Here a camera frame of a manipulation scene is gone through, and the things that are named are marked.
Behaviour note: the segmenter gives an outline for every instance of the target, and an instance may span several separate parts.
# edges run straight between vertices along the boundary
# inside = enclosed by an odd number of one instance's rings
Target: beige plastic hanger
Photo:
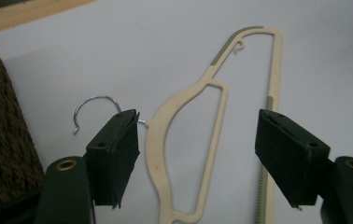
[[[214,165],[220,128],[223,121],[229,91],[228,87],[225,84],[216,81],[214,76],[233,50],[241,50],[244,47],[244,37],[255,34],[272,35],[274,37],[270,84],[268,91],[268,105],[271,105],[272,109],[277,111],[281,70],[282,34],[272,28],[254,26],[235,32],[228,39],[224,47],[218,53],[217,57],[207,68],[202,78],[195,85],[187,88],[186,90],[180,91],[167,99],[157,110],[153,119],[147,120],[146,125],[148,127],[148,135],[146,141],[146,158],[150,177],[160,198],[160,224],[174,223],[176,221],[184,223],[197,223],[203,216],[209,180]],[[188,214],[177,211],[173,207],[171,186],[164,162],[165,138],[171,121],[177,112],[189,101],[197,97],[208,86],[220,88],[221,98],[215,127],[212,133],[212,140],[206,159],[202,184],[197,198],[196,208],[192,214]],[[264,214],[264,219],[263,222],[259,223],[270,224],[273,223],[274,213],[274,181],[271,180],[271,177],[268,175],[265,182],[266,195],[261,197],[261,200],[264,203],[264,207],[261,212]]]

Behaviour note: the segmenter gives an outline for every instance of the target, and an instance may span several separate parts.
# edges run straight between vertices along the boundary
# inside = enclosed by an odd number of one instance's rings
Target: wicker basket
[[[0,203],[41,187],[43,168],[0,60]]]

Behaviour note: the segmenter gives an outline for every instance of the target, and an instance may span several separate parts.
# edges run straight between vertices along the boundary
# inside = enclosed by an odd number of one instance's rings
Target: clothes hanger
[[[220,129],[226,107],[226,100],[229,92],[227,85],[215,80],[214,77],[232,51],[237,52],[244,48],[244,38],[249,35],[271,35],[273,37],[273,51],[266,109],[274,110],[275,112],[278,111],[283,37],[282,34],[276,29],[262,26],[252,26],[241,29],[230,36],[223,48],[196,84],[168,98],[160,106],[152,119],[146,121],[139,120],[140,123],[145,124],[148,128],[146,140],[146,160],[150,177],[159,195],[159,223],[161,224],[174,223],[176,221],[183,223],[197,223],[203,216],[209,181],[212,174],[220,136]],[[171,125],[171,121],[177,112],[184,105],[203,92],[203,90],[208,86],[219,88],[221,90],[221,97],[196,207],[192,214],[188,214],[177,211],[173,207],[171,185],[164,161],[165,138]],[[112,101],[116,105],[117,109],[121,111],[119,104],[113,98],[99,95],[93,96],[82,102],[77,107],[74,114],[74,122],[77,128],[74,130],[74,134],[78,132],[77,113],[79,109],[90,100],[97,98],[106,98]],[[262,166],[257,215],[258,224],[273,223],[274,191],[275,182]]]

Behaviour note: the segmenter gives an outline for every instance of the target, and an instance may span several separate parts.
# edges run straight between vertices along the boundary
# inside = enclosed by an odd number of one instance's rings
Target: metal hook
[[[81,102],[78,105],[78,107],[76,108],[75,113],[74,113],[74,122],[75,122],[75,126],[76,126],[75,130],[73,131],[74,135],[76,135],[78,133],[78,131],[80,130],[80,126],[78,125],[78,111],[80,110],[80,108],[82,106],[84,106],[86,103],[88,103],[89,101],[95,100],[95,99],[100,99],[100,98],[107,99],[107,100],[111,101],[113,104],[115,104],[116,108],[118,109],[118,112],[121,112],[121,108],[119,106],[119,103],[115,99],[113,99],[112,97],[105,96],[105,95],[94,95],[94,96],[90,97],[89,99]],[[139,119],[138,122],[143,123],[143,124],[146,123],[142,119]]]

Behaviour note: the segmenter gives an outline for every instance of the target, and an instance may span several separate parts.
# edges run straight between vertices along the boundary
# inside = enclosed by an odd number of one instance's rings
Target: white wall
[[[0,32],[0,57],[46,168],[85,146],[116,111],[85,105],[81,131],[73,112],[94,94],[115,97],[150,119],[169,96],[193,85],[234,31],[264,25],[283,32],[280,112],[332,147],[353,156],[353,1],[105,1]],[[250,36],[216,79],[230,96],[201,223],[253,223],[259,161],[257,113],[264,107],[271,39]],[[191,211],[200,183],[210,121],[219,92],[205,91],[174,120],[166,159],[175,206]],[[141,155],[121,210],[97,207],[98,223],[156,223],[158,199]],[[319,208],[291,209],[276,192],[275,223],[321,223]]]

